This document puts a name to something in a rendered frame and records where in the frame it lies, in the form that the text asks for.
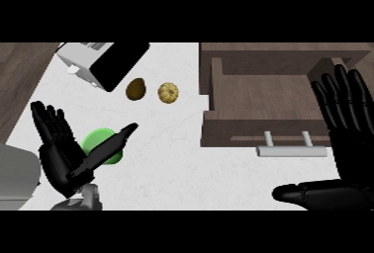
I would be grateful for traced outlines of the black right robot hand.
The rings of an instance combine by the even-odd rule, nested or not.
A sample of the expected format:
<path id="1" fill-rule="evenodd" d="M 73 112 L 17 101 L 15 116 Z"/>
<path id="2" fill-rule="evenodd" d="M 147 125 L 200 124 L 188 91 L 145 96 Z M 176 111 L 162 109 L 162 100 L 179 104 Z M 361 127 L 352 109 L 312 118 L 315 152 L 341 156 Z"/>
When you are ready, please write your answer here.
<path id="1" fill-rule="evenodd" d="M 335 66 L 335 76 L 312 82 L 329 129 L 339 178 L 283 185 L 278 202 L 310 211 L 374 211 L 374 99 L 357 69 Z"/>

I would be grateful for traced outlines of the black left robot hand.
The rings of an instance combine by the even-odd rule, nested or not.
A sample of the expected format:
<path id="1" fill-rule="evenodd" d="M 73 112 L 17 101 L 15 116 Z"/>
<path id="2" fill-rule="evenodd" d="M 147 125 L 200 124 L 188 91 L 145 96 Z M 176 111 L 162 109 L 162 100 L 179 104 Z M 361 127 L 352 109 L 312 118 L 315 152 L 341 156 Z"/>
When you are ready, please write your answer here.
<path id="1" fill-rule="evenodd" d="M 55 110 L 52 105 L 45 106 L 43 102 L 38 101 L 32 103 L 32 112 L 43 141 L 40 160 L 45 174 L 57 191 L 70 198 L 94 181 L 94 170 L 125 148 L 140 125 L 128 125 L 85 153 L 73 136 L 64 110 Z"/>

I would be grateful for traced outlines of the green cup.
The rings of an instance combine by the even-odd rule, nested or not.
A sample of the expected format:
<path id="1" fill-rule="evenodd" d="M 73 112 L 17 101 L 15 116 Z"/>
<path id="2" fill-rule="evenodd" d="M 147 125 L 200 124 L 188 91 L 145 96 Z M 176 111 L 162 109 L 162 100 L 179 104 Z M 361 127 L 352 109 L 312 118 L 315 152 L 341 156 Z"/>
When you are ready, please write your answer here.
<path id="1" fill-rule="evenodd" d="M 114 130 L 110 128 L 97 129 L 85 138 L 82 142 L 82 149 L 85 154 L 89 154 L 92 149 L 114 135 Z M 123 158 L 123 151 L 106 161 L 106 165 L 116 164 Z"/>

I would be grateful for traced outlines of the brown wooden open drawer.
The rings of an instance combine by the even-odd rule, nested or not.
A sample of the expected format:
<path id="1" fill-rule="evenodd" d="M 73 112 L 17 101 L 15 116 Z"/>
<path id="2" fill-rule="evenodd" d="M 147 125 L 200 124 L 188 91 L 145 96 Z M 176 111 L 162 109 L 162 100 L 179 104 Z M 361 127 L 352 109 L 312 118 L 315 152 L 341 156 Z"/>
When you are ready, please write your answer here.
<path id="1" fill-rule="evenodd" d="M 341 58 L 324 58 L 304 75 L 227 75 L 215 58 L 203 120 L 324 120 L 311 82 L 333 74 L 338 64 Z"/>

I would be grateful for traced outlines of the brown wooden drawer front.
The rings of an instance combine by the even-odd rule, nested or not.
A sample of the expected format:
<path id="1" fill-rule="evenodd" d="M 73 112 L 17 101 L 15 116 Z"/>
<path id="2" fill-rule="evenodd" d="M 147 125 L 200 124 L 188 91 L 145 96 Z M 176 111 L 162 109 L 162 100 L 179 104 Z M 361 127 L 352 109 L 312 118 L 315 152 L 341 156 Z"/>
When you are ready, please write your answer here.
<path id="1" fill-rule="evenodd" d="M 256 147 L 267 144 L 265 132 L 276 146 L 305 145 L 304 131 L 315 146 L 330 146 L 324 120 L 205 120 L 202 147 Z"/>

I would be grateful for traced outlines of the brown oval fruit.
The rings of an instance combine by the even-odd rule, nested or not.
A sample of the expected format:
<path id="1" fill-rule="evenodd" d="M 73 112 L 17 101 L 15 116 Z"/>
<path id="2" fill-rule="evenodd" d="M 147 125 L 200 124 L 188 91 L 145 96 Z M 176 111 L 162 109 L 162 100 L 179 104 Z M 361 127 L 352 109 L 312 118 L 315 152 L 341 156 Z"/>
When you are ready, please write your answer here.
<path id="1" fill-rule="evenodd" d="M 145 97 L 147 94 L 147 85 L 142 78 L 137 78 L 128 85 L 126 96 L 132 101 L 138 101 Z"/>

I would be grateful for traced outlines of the yellow ridged round squash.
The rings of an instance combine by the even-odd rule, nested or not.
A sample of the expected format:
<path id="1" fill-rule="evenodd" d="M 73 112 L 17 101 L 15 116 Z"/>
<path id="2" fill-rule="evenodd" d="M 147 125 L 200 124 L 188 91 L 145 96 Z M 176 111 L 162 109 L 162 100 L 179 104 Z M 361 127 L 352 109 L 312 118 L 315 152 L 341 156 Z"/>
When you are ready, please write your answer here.
<path id="1" fill-rule="evenodd" d="M 165 83 L 159 89 L 160 100 L 172 104 L 179 98 L 179 87 L 175 83 Z"/>

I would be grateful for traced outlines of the white box appliance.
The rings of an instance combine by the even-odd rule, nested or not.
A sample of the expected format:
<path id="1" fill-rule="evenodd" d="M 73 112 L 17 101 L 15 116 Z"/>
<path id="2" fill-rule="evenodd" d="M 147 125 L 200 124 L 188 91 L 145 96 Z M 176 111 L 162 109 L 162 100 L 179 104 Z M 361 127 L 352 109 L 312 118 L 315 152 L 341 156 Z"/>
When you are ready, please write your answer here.
<path id="1" fill-rule="evenodd" d="M 57 51 L 67 65 L 67 73 L 76 75 L 95 88 L 103 88 L 103 85 L 91 72 L 91 67 L 111 46 L 113 42 L 67 42 Z"/>

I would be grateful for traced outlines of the black appliance door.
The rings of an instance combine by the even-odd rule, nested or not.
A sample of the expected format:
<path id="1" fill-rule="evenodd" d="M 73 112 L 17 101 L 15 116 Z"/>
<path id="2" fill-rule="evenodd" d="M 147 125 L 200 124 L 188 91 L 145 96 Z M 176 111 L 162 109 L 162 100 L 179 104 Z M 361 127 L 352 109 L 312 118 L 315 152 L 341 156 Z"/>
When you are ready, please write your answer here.
<path id="1" fill-rule="evenodd" d="M 147 42 L 116 42 L 91 65 L 97 84 L 107 92 L 119 86 L 148 49 Z"/>

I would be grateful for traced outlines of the brown wooden cabinet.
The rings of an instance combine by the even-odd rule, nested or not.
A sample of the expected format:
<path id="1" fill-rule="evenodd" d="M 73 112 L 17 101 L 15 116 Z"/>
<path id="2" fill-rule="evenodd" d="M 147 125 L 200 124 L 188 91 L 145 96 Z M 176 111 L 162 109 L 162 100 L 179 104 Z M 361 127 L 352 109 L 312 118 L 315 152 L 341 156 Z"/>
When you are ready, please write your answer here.
<path id="1" fill-rule="evenodd" d="M 222 59 L 228 75 L 304 75 L 323 58 L 352 67 L 374 50 L 367 42 L 202 42 L 199 89 L 209 94 L 210 62 Z"/>

